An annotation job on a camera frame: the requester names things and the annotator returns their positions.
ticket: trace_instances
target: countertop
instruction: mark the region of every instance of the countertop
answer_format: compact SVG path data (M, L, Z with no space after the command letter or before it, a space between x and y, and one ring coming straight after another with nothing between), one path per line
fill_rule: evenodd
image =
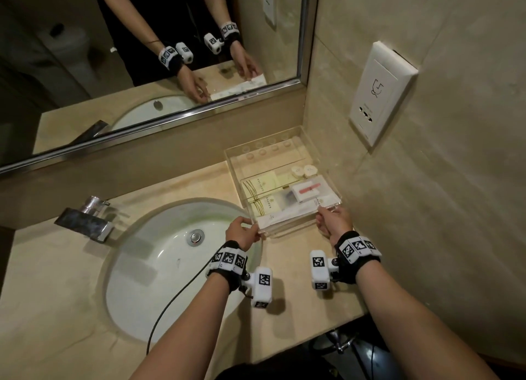
M232 60L201 68L194 73L205 81L211 95L245 81L239 76ZM98 120L115 124L122 115L146 101L183 95L174 77L44 112L38 124L33 154L71 143Z
M240 205L226 163L216 164L111 200L116 225L102 245L53 224L17 230L0 297L0 378L128 379L146 343L119 331L104 304L102 279L130 225L174 201L211 197ZM262 266L273 270L266 310L245 300L224 319L208 377L257 362L365 313L355 286L315 291L309 253L331 246L310 226L263 243Z

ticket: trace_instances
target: black cable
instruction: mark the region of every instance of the black cable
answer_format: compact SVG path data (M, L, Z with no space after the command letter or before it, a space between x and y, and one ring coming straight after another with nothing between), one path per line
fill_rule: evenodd
M214 257L214 255L216 255L219 250L222 249L223 246L221 246L220 248L217 249L217 251L212 255L212 257L210 257L210 259L207 261L207 263L201 268L201 270L199 272L196 273L196 275L185 285L185 287L183 287L176 295L174 298L172 298L170 300L170 302L165 306L165 308L163 309L163 311L161 312L161 314L159 315L159 317L157 318L157 320L155 321L155 324L154 324L154 327L152 328L151 330L151 333L150 333L150 337L148 337L148 345L146 346L146 355L148 355L150 353L150 344L151 344L151 338L154 336L154 331L155 331L155 328L157 327L157 324L159 323L159 321L161 320L161 317L164 315L164 312L166 312L166 310L168 309L168 307L170 306L170 304L172 302L174 302L174 300L179 297L179 294L181 294L189 285L190 283L192 283L196 277L198 277L201 272L203 270L205 270L205 268L208 266L208 264L210 263L210 261L212 260L212 258Z
M375 380L375 374L372 371L372 362L373 362L374 358L375 358L375 345L373 344L372 345L372 352L371 352L371 380Z

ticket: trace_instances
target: sink drain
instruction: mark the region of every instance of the sink drain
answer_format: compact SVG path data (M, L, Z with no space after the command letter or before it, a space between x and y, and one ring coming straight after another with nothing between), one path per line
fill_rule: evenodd
M186 235L186 242L189 246L197 247L205 240L205 232L201 229L195 229Z

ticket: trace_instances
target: sink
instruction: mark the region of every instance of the sink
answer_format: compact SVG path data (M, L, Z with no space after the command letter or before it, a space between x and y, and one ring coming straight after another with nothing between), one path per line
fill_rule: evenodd
M125 113L112 126L112 131L195 106L196 104L186 96L166 96L153 99Z
M239 215L248 216L234 204L199 198L161 207L132 225L110 258L105 278L106 307L115 325L128 335L147 341L163 308L225 242L225 230ZM194 240L199 239L195 245L188 242L192 235ZM248 251L247 270L254 271L260 261L258 242ZM206 280L204 272L164 313L153 342L159 340L201 289ZM241 292L232 292L224 317L243 298Z

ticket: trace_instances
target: faucet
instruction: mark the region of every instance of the faucet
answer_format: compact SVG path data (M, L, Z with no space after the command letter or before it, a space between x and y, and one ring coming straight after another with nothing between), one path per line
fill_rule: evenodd
M109 202L91 196L80 209L66 208L55 221L56 225L88 236L91 240L104 243L115 227L111 222L98 217Z

